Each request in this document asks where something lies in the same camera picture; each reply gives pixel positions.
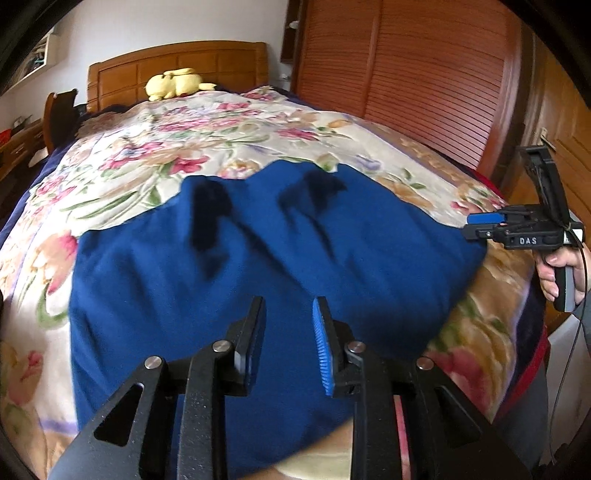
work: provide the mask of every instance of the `door handle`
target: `door handle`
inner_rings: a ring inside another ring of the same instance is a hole
[[[538,145],[545,145],[553,152],[556,151],[556,147],[550,140],[548,140],[548,129],[546,127],[540,128],[540,139],[538,140]]]

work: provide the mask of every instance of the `hand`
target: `hand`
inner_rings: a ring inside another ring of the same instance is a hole
[[[587,245],[583,245],[585,261],[587,262],[587,273],[591,273],[591,253]],[[585,271],[583,268],[583,257],[577,248],[562,247],[556,252],[544,254],[542,258],[539,252],[534,252],[535,266],[540,277],[540,285],[544,297],[548,301],[554,301],[558,296],[558,285],[554,275],[554,267],[573,267],[574,274],[574,302],[578,305],[585,297]],[[591,279],[587,279],[587,289],[591,289]]]

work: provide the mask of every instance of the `yellow plush toy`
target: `yellow plush toy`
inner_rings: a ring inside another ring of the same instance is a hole
[[[214,90],[214,83],[202,83],[201,75],[193,69],[169,70],[155,75],[146,84],[150,102],[192,95],[199,90]]]

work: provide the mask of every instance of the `louvered door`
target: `louvered door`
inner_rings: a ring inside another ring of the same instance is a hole
[[[510,15],[498,0],[309,0],[295,91],[476,167],[511,120]]]
[[[385,0],[365,116],[476,167],[505,52],[497,0]]]
[[[296,91],[309,104],[363,116],[378,0],[311,0]]]

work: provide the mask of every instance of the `blue clip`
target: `blue clip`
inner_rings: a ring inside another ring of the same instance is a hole
[[[504,223],[505,221],[505,215],[497,212],[471,213],[467,218],[468,224],[491,225],[496,223]]]

